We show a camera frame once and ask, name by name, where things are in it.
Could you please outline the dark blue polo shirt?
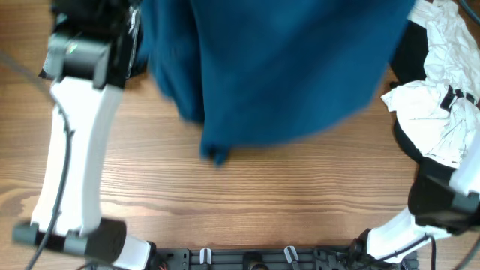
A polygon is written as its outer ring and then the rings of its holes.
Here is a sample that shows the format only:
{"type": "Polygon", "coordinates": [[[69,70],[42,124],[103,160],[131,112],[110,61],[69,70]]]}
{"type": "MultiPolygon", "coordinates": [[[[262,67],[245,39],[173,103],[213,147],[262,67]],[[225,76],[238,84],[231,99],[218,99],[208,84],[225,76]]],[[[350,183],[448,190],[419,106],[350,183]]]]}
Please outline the dark blue polo shirt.
{"type": "Polygon", "coordinates": [[[180,116],[202,125],[199,152],[326,131],[374,96],[411,0],[149,0],[140,55],[180,116]]]}

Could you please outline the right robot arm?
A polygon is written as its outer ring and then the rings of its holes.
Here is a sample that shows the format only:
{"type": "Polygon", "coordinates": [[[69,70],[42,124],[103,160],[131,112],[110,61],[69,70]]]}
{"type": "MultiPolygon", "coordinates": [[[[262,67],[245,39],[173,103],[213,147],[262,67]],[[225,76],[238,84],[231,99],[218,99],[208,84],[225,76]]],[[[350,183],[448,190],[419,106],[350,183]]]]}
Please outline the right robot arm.
{"type": "Polygon", "coordinates": [[[419,162],[407,207],[367,234],[366,252],[399,263],[426,241],[479,230],[479,135],[455,169],[430,158],[419,162]]]}

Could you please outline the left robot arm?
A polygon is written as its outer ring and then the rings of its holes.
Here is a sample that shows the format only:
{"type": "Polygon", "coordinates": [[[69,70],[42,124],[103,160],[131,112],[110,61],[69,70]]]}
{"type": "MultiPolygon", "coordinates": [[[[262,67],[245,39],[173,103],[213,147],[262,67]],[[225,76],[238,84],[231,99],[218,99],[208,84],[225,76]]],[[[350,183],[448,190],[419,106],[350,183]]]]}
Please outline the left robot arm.
{"type": "Polygon", "coordinates": [[[54,1],[45,68],[52,133],[37,205],[16,243],[83,257],[108,269],[149,269],[155,246],[101,213],[110,127],[137,54],[138,1],[54,1]]]}

